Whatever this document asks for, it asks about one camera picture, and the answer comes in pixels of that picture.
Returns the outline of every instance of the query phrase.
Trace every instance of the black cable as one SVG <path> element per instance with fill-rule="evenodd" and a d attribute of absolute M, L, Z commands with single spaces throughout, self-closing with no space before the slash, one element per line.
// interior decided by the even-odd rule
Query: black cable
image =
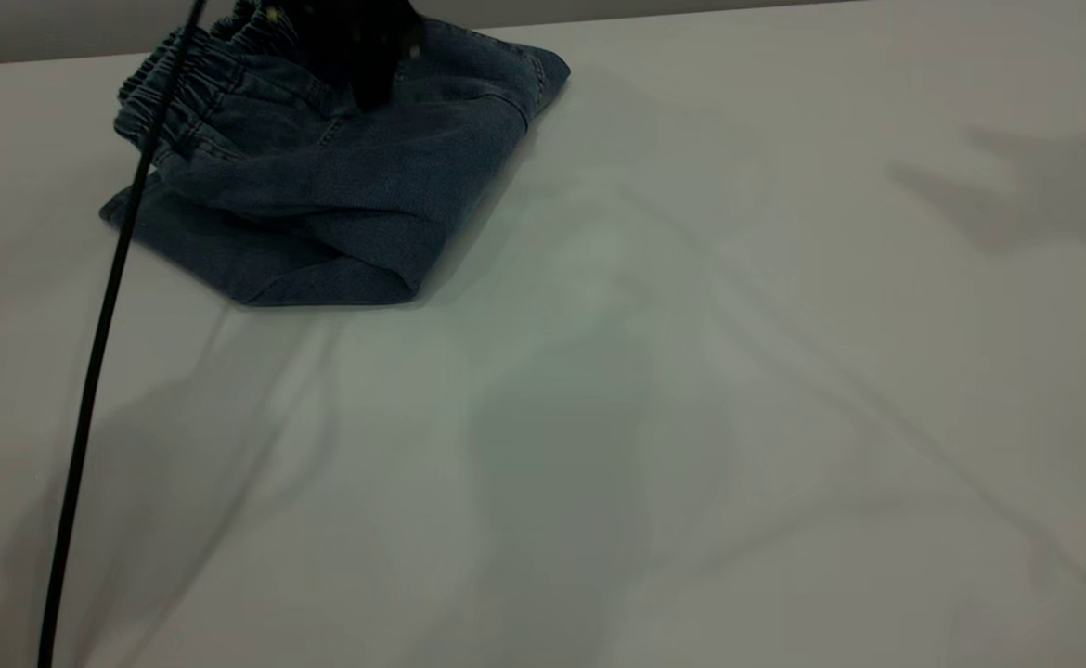
<path fill-rule="evenodd" d="M 64 500 L 61 504 L 61 521 L 55 530 L 55 546 L 52 551 L 52 571 L 48 580 L 48 596 L 43 602 L 43 621 L 39 630 L 39 656 L 35 661 L 37 668 L 52 668 L 52 652 L 55 646 L 55 626 L 61 616 L 61 597 L 64 592 L 64 575 L 68 563 L 68 543 L 73 541 L 73 522 L 77 516 L 77 497 L 80 495 L 80 474 L 86 466 L 86 452 L 89 449 L 89 427 L 92 423 L 93 403 L 98 398 L 98 379 L 101 376 L 101 363 L 105 356 L 105 343 L 110 339 L 110 326 L 114 320 L 114 304 L 118 301 L 118 287 L 123 282 L 123 269 L 126 267 L 126 255 L 131 248 L 131 235 L 135 232 L 136 219 L 139 217 L 139 203 L 143 201 L 143 188 L 148 182 L 151 168 L 151 157 L 156 153 L 160 135 L 163 131 L 164 118 L 171 101 L 176 94 L 179 76 L 184 68 L 184 60 L 192 46 L 195 25 L 204 12 L 205 0 L 192 0 L 192 9 L 179 43 L 176 47 L 176 59 L 171 65 L 168 80 L 164 84 L 163 97 L 156 113 L 151 119 L 148 137 L 143 141 L 139 166 L 135 171 L 135 181 L 131 182 L 131 196 L 127 202 L 126 217 L 118 231 L 118 244 L 114 249 L 114 261 L 110 267 L 110 278 L 105 280 L 105 297 L 101 303 L 101 315 L 98 316 L 98 330 L 93 333 L 93 346 L 89 352 L 89 368 L 86 369 L 85 389 L 80 393 L 80 413 L 77 415 L 77 432 L 73 439 L 73 455 L 68 461 L 68 475 L 64 483 Z"/>

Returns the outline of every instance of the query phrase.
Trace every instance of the folded jeans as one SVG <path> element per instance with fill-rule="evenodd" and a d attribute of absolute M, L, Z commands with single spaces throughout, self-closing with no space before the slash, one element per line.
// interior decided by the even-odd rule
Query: folded jeans
<path fill-rule="evenodd" d="M 412 300 L 569 73 L 542 49 L 426 27 L 389 105 L 361 114 L 287 18 L 239 0 L 195 34 L 136 238 L 243 304 Z M 140 149 L 176 42 L 118 92 L 115 131 Z M 122 225 L 127 196 L 103 219 Z"/>

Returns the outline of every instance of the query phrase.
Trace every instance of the white table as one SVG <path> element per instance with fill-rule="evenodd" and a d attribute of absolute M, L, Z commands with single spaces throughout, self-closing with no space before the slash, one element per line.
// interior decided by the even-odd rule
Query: white table
<path fill-rule="evenodd" d="M 132 251 L 60 665 L 1086 667 L 1086 1 L 492 33 L 573 75 L 424 299 Z M 0 65 L 0 668 L 139 60 Z"/>

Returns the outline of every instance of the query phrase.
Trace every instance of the blue denim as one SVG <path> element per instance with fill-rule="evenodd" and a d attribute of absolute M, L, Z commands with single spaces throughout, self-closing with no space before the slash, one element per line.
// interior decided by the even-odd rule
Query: blue denim
<path fill-rule="evenodd" d="M 118 135 L 141 149 L 179 30 L 126 80 Z M 428 21 L 390 105 L 361 114 L 332 63 L 305 66 L 250 0 L 199 30 L 166 111 L 136 238 L 251 305 L 412 300 L 568 66 Z M 122 225 L 127 191 L 102 207 Z"/>

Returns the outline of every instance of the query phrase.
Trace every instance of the elastic waistband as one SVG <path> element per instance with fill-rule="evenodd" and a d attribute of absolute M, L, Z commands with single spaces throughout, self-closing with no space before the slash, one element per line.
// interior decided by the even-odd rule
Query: elastic waistband
<path fill-rule="evenodd" d="M 182 28 L 176 28 L 168 34 L 118 89 L 122 110 L 114 118 L 114 130 L 140 151 L 151 118 L 160 110 L 166 80 L 176 66 L 181 33 Z M 238 87 L 245 55 L 278 55 L 293 63 L 305 60 L 288 16 L 279 12 L 272 20 L 253 0 L 238 0 L 230 16 L 220 18 L 207 33 L 199 28 L 192 35 L 176 96 L 165 111 L 154 163 L 171 153 L 186 153 L 184 147 L 195 128 L 226 92 Z"/>

